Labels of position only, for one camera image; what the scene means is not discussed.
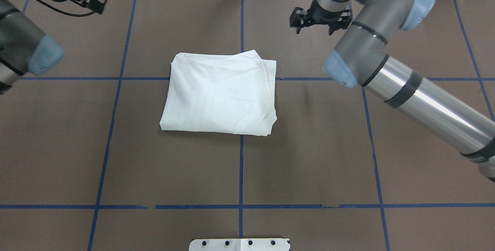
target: black cable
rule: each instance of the black cable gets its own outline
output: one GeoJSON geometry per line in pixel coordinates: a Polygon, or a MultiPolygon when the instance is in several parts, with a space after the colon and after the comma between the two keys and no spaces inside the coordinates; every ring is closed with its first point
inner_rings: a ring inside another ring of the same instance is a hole
{"type": "MultiPolygon", "coordinates": [[[[42,0],[35,0],[35,1],[41,3],[42,5],[46,6],[47,8],[49,8],[51,10],[54,10],[54,11],[57,11],[58,13],[62,13],[63,15],[72,16],[72,17],[86,17],[86,16],[89,16],[89,15],[92,15],[92,14],[96,13],[96,11],[92,11],[92,12],[85,13],[85,14],[73,14],[73,13],[68,13],[68,12],[62,11],[60,9],[57,9],[57,8],[51,6],[50,4],[48,4],[48,3],[46,3],[46,2],[44,2],[42,0]]],[[[106,2],[107,1],[108,0],[105,0],[103,2],[103,8],[105,8],[105,5],[106,5],[106,2]]]]}

